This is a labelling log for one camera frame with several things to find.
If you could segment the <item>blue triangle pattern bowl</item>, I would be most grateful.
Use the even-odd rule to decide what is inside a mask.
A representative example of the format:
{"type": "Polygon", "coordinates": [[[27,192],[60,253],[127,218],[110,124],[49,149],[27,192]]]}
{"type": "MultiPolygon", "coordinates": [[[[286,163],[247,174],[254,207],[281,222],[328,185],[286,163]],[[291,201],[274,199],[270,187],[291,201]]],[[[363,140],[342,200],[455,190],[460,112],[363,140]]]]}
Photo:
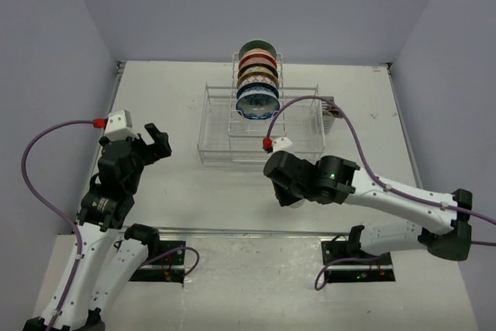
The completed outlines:
{"type": "Polygon", "coordinates": [[[241,98],[245,94],[271,94],[275,98],[279,98],[279,91],[273,85],[262,82],[249,83],[241,87],[237,91],[236,97],[241,98]]]}

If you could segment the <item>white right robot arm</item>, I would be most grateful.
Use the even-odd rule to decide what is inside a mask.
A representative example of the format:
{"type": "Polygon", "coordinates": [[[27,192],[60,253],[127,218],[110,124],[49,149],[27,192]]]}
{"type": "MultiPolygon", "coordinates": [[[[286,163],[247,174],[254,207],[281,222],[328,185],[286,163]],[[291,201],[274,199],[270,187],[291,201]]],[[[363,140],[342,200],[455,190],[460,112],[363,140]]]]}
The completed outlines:
{"type": "Polygon", "coordinates": [[[324,156],[312,164],[283,150],[269,157],[263,173],[272,181],[282,206],[303,200],[358,205],[401,218],[400,223],[388,226],[352,227],[339,258],[362,264],[393,251],[421,249],[444,260],[468,258],[472,239],[468,215],[472,194],[468,191],[443,194],[403,185],[394,193],[393,181],[374,180],[351,160],[324,156]]]}

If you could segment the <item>orange leaf pattern bowl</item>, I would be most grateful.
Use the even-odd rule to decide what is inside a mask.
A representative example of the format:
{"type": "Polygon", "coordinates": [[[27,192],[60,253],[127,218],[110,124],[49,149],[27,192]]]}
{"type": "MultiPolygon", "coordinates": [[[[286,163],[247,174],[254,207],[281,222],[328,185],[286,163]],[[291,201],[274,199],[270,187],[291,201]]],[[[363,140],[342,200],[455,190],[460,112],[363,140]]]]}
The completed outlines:
{"type": "Polygon", "coordinates": [[[242,70],[244,67],[254,64],[267,65],[274,69],[277,68],[277,61],[275,57],[268,51],[261,49],[249,50],[244,55],[242,55],[238,64],[238,68],[242,70]]]}

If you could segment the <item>black leaf pattern bowl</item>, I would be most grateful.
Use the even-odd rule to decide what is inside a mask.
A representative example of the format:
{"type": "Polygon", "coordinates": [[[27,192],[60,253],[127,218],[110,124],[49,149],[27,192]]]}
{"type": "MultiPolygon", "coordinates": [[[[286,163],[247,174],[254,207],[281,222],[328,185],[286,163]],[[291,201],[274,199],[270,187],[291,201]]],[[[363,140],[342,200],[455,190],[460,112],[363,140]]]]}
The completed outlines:
{"type": "Polygon", "coordinates": [[[275,78],[279,78],[278,72],[269,65],[265,64],[254,64],[253,66],[247,66],[241,69],[238,73],[238,78],[247,76],[248,74],[259,74],[266,73],[274,76],[275,78]]]}

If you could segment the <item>yellow floral cream bowl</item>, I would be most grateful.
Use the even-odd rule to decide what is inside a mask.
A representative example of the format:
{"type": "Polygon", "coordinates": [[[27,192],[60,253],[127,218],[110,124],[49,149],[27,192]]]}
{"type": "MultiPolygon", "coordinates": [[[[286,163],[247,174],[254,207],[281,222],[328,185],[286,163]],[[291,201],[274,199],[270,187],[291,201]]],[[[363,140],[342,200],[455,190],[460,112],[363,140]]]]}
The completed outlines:
{"type": "Polygon", "coordinates": [[[248,84],[253,84],[253,83],[261,83],[261,84],[269,84],[272,87],[279,89],[280,83],[279,80],[273,76],[272,74],[269,73],[249,73],[243,75],[241,78],[238,79],[236,83],[236,88],[241,89],[244,86],[247,86],[248,84]]]}

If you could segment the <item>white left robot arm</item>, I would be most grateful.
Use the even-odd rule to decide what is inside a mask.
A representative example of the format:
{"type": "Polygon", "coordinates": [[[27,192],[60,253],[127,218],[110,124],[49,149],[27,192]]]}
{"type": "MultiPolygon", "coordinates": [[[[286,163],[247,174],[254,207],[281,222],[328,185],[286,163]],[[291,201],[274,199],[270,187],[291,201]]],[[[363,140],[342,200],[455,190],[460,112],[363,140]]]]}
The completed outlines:
{"type": "Polygon", "coordinates": [[[105,273],[100,271],[134,205],[144,167],[171,155],[168,135],[149,123],[145,129],[153,142],[147,144],[115,119],[91,123],[104,129],[99,140],[102,155],[77,216],[68,217],[38,191],[33,192],[71,225],[76,242],[49,305],[41,316],[26,321],[26,330],[103,330],[102,311],[142,262],[151,264],[160,257],[157,230],[135,224],[125,234],[125,253],[118,255],[105,273]]]}

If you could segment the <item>blue floral white bowl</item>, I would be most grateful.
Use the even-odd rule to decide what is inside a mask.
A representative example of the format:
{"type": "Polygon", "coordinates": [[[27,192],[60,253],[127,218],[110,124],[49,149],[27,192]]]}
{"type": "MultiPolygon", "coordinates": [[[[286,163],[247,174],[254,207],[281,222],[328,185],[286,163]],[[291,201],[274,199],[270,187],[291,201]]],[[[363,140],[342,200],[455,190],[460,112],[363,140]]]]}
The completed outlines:
{"type": "Polygon", "coordinates": [[[280,102],[269,94],[254,93],[240,97],[236,103],[236,111],[245,119],[265,120],[280,108],[280,102]]]}

